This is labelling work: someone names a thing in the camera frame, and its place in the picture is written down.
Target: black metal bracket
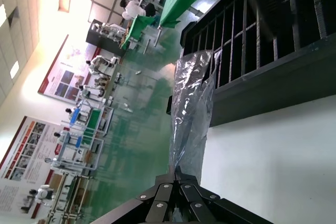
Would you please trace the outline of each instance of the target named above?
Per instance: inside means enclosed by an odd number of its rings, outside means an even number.
[[[175,208],[183,222],[172,222]],[[153,187],[92,222],[120,223],[271,224],[201,187],[195,176],[183,174],[180,167],[157,176]]]

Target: ceiling light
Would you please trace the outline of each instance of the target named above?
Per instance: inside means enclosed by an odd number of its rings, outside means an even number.
[[[10,70],[11,78],[14,78],[16,73],[19,71],[19,62],[16,61]]]
[[[88,21],[91,10],[91,0],[71,0],[70,15],[77,21]]]
[[[5,5],[2,4],[0,6],[0,26],[6,21],[7,16],[6,16],[6,10],[5,10]]]

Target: green floor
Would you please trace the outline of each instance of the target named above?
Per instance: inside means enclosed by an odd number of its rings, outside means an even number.
[[[114,115],[99,168],[90,183],[81,223],[90,223],[140,192],[154,185],[156,175],[167,171],[171,121],[167,115],[172,94],[175,62],[180,57],[181,30],[196,20],[193,14],[181,16],[175,29],[165,29],[153,48],[157,31],[148,29],[144,40],[152,43],[129,51],[123,58],[122,80],[114,100],[127,103],[133,113],[115,104]]]

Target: black slotted shelf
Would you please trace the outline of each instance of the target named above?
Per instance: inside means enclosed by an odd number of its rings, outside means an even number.
[[[184,55],[222,51],[211,126],[336,94],[334,0],[278,2],[274,39],[249,0],[219,0],[182,32]]]

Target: display board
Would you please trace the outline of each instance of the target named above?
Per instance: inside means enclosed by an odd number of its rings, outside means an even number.
[[[100,48],[67,35],[59,49],[38,93],[75,104],[79,85],[90,78],[87,60],[92,60]]]
[[[52,172],[46,157],[58,154],[54,137],[62,126],[24,117],[0,163],[0,215],[34,218],[39,208],[31,189],[48,183]]]

